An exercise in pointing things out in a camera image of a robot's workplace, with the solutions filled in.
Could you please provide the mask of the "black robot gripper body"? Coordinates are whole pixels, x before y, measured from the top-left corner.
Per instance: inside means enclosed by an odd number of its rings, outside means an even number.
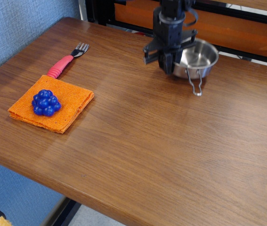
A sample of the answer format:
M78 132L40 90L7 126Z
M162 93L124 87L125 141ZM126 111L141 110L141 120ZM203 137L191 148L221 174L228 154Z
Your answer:
M158 61L158 52L174 53L175 50L188 48L194 45L196 30L183 31L183 27L194 25L198 20L198 14L193 9L188 10L195 20L184 23L185 11L180 17L167 17L163 7L157 7L153 12L153 40L143 47L144 63Z

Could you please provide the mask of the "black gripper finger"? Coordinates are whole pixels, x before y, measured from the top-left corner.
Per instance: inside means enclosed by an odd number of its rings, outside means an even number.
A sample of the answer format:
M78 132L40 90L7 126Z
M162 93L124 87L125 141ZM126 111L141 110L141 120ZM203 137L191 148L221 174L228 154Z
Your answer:
M174 63L178 63L178 64L180 63L181 58L182 58L182 51L183 51L182 48L179 48L179 49L174 51L174 54L173 54L173 62Z
M174 60L174 53L165 53L163 51L158 52L158 62L159 67L163 69L163 71L167 75L171 75L173 73L173 60Z

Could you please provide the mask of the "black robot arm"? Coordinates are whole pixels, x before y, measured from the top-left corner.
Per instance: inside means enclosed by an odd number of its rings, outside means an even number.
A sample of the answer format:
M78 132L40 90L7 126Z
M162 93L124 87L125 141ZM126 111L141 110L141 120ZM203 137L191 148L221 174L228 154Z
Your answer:
M192 8L194 0L161 0L153 11L153 40L144 46L144 63L158 61L159 67L170 75L180 63L184 49L195 45L197 30L183 30L198 20Z

